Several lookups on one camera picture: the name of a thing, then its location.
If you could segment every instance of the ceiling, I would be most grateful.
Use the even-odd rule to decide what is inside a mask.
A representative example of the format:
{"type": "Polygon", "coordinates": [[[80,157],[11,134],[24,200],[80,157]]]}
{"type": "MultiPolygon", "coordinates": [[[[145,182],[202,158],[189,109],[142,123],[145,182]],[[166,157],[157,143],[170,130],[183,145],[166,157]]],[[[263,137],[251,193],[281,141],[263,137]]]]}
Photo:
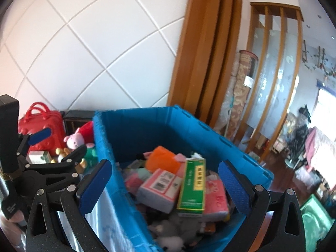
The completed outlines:
{"type": "MultiPolygon", "coordinates": [[[[299,0],[299,4],[305,20],[303,38],[307,44],[313,47],[322,46],[330,56],[336,57],[336,28],[322,5],[318,0],[299,0]]],[[[288,32],[297,33],[296,22],[288,22],[288,32]]]]}

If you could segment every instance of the bag handle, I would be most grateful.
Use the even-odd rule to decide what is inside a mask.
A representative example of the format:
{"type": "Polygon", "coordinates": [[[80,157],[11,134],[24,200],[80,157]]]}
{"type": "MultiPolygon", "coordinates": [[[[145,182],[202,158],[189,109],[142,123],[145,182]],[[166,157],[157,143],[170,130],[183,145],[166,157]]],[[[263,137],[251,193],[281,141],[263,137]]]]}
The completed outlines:
{"type": "Polygon", "coordinates": [[[32,105],[30,105],[29,109],[35,107],[36,105],[40,105],[40,106],[42,106],[42,107],[44,108],[44,110],[45,110],[47,113],[50,112],[49,107],[48,107],[45,103],[40,102],[40,101],[38,101],[38,102],[34,102],[32,105]]]}
{"type": "Polygon", "coordinates": [[[46,120],[47,119],[47,113],[46,111],[44,111],[42,108],[40,107],[32,107],[32,108],[29,108],[27,113],[25,114],[25,118],[24,118],[24,122],[26,123],[32,116],[31,112],[33,110],[38,110],[41,112],[41,114],[43,115],[43,120],[46,120]]]}

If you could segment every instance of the pink pig plush toy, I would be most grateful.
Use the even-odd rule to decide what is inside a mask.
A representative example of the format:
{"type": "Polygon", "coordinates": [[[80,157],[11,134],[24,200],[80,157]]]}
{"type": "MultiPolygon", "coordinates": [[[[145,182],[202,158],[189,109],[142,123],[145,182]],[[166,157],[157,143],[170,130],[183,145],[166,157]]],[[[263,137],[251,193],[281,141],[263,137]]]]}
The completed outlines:
{"type": "Polygon", "coordinates": [[[74,134],[66,136],[64,142],[67,143],[68,148],[71,150],[75,150],[83,144],[86,144],[88,148],[93,148],[93,122],[89,121],[85,123],[82,127],[78,128],[74,134]]]}

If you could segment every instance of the red bag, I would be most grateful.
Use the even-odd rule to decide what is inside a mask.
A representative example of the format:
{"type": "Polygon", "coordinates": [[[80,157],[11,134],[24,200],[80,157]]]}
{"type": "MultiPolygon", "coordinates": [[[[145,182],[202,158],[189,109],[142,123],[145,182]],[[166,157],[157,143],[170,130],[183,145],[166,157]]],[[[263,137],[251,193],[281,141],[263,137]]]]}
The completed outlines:
{"type": "Polygon", "coordinates": [[[31,150],[46,150],[50,153],[51,156],[56,156],[55,150],[57,148],[65,148],[66,144],[63,139],[66,136],[63,126],[63,118],[60,112],[50,111],[48,106],[42,102],[33,103],[25,116],[21,118],[18,122],[18,131],[19,133],[28,134],[36,133],[41,131],[44,128],[51,129],[51,136],[42,142],[31,146],[31,150]],[[32,114],[33,110],[38,110],[40,113],[32,114]]]}

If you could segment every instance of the brown wooden panel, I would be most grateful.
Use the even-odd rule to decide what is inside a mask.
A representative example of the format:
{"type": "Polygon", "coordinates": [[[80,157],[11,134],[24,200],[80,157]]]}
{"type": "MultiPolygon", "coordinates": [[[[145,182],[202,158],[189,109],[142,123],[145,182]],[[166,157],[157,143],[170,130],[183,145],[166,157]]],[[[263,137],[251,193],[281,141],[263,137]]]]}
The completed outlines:
{"type": "Polygon", "coordinates": [[[259,58],[259,65],[258,65],[255,81],[253,83],[252,91],[250,93],[251,94],[250,95],[250,100],[247,103],[247,107],[246,107],[244,116],[241,120],[238,131],[235,135],[234,142],[242,140],[242,138],[243,138],[243,136],[244,136],[244,134],[247,130],[247,127],[248,127],[246,122],[247,122],[247,120],[250,116],[250,113],[251,113],[251,110],[252,110],[252,107],[253,107],[253,102],[254,102],[254,99],[256,97],[258,80],[259,80],[260,73],[261,73],[261,70],[264,66],[265,58],[266,58],[266,55],[267,55],[269,31],[272,29],[272,26],[273,26],[272,14],[271,14],[270,10],[268,9],[268,7],[265,6],[265,30],[264,30],[264,36],[263,36],[263,42],[262,42],[263,46],[262,46],[261,55],[260,55],[260,58],[259,58]]]}
{"type": "Polygon", "coordinates": [[[188,0],[167,105],[184,107],[208,0],[188,0]]]}
{"type": "Polygon", "coordinates": [[[291,84],[291,87],[290,87],[290,90],[289,90],[289,95],[288,95],[285,107],[284,107],[282,115],[281,115],[281,119],[280,119],[280,121],[279,121],[279,123],[278,123],[278,125],[277,125],[277,127],[274,131],[274,134],[273,134],[272,138],[270,139],[264,153],[261,155],[259,162],[263,161],[266,158],[266,156],[269,153],[270,148],[274,145],[276,139],[278,138],[278,136],[280,134],[283,123],[286,120],[287,109],[289,107],[289,103],[291,101],[291,96],[293,94],[293,90],[294,90],[294,86],[295,86],[295,79],[296,79],[296,76],[299,72],[299,68],[300,68],[300,64],[301,64],[301,56],[302,56],[302,52],[301,52],[301,49],[302,49],[302,19],[301,19],[301,14],[300,14],[299,11],[297,11],[296,14],[297,14],[297,20],[298,20],[298,23],[297,23],[298,37],[297,37],[296,62],[295,62],[295,70],[294,70],[294,74],[293,74],[293,80],[292,80],[292,84],[291,84]]]}
{"type": "Polygon", "coordinates": [[[218,24],[216,28],[216,39],[210,58],[208,76],[205,81],[198,111],[196,113],[199,119],[203,122],[205,122],[208,118],[209,110],[211,108],[212,100],[222,70],[231,25],[232,5],[233,0],[221,0],[218,24]]]}
{"type": "Polygon", "coordinates": [[[286,4],[279,4],[279,3],[265,3],[265,2],[251,2],[250,4],[252,7],[256,8],[259,11],[259,14],[265,14],[265,6],[268,6],[273,16],[281,16],[280,8],[283,8],[287,18],[295,19],[295,20],[297,20],[296,12],[299,11],[300,16],[301,16],[301,21],[304,22],[301,8],[295,5],[286,5],[286,4]]]}
{"type": "Polygon", "coordinates": [[[254,32],[255,29],[262,25],[259,21],[259,13],[255,7],[251,7],[251,20],[250,20],[250,30],[249,30],[249,38],[247,40],[247,51],[252,51],[253,48],[253,40],[254,40],[254,32]]]}
{"type": "Polygon", "coordinates": [[[277,60],[277,65],[276,65],[276,71],[274,73],[274,77],[273,77],[273,81],[272,81],[272,85],[271,85],[271,89],[265,104],[265,108],[264,111],[260,117],[259,123],[257,125],[257,127],[254,129],[254,133],[251,137],[251,140],[245,150],[245,152],[249,153],[250,151],[252,151],[257,143],[257,140],[259,138],[259,132],[260,129],[262,127],[262,125],[264,124],[264,121],[266,119],[266,116],[268,114],[268,110],[272,101],[272,97],[273,97],[273,93],[275,91],[275,86],[277,84],[277,80],[278,80],[278,72],[279,69],[281,67],[281,63],[283,60],[283,54],[285,52],[285,43],[286,43],[286,33],[287,33],[287,17],[285,15],[285,12],[283,10],[283,8],[280,8],[280,15],[281,15],[281,32],[280,32],[280,44],[279,44],[279,53],[278,53],[278,60],[277,60]]]}
{"type": "Polygon", "coordinates": [[[239,29],[240,29],[240,21],[241,21],[242,2],[243,0],[234,0],[234,3],[233,3],[229,39],[227,43],[224,62],[222,65],[222,71],[219,76],[218,86],[216,88],[216,92],[213,98],[210,112],[209,112],[209,115],[206,121],[206,123],[211,128],[213,128],[216,124],[219,111],[222,106],[225,93],[228,87],[228,83],[230,80],[230,74],[232,71],[233,63],[235,60],[239,29]]]}
{"type": "Polygon", "coordinates": [[[209,0],[204,15],[201,37],[195,56],[194,68],[184,104],[191,114],[195,114],[207,74],[211,52],[213,51],[218,11],[221,0],[209,0]]]}

